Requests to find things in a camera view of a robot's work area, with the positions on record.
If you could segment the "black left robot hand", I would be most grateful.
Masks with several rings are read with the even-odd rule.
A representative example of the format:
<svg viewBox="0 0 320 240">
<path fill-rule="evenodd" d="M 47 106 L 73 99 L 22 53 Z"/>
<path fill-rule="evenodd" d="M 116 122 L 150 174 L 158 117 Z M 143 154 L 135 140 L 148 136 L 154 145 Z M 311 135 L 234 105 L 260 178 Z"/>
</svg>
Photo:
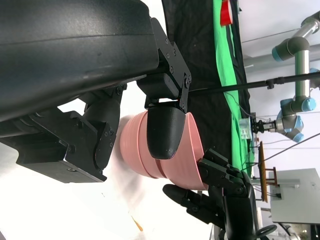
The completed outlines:
<svg viewBox="0 0 320 240">
<path fill-rule="evenodd" d="M 104 182 L 127 83 L 146 96 L 147 146 L 171 159 L 191 72 L 139 0 L 0 3 L 0 141 L 63 183 Z"/>
</svg>

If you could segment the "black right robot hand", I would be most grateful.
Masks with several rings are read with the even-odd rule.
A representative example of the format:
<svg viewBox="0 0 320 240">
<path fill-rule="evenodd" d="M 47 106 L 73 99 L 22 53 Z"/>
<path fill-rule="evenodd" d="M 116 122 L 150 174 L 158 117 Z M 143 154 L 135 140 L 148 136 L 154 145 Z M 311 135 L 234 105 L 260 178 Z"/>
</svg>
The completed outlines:
<svg viewBox="0 0 320 240">
<path fill-rule="evenodd" d="M 224 230 L 229 240 L 258 239 L 256 199 L 249 176 L 213 149 L 205 152 L 197 168 L 208 185 L 208 195 L 174 184 L 166 184 L 164 194 L 189 215 Z"/>
</svg>

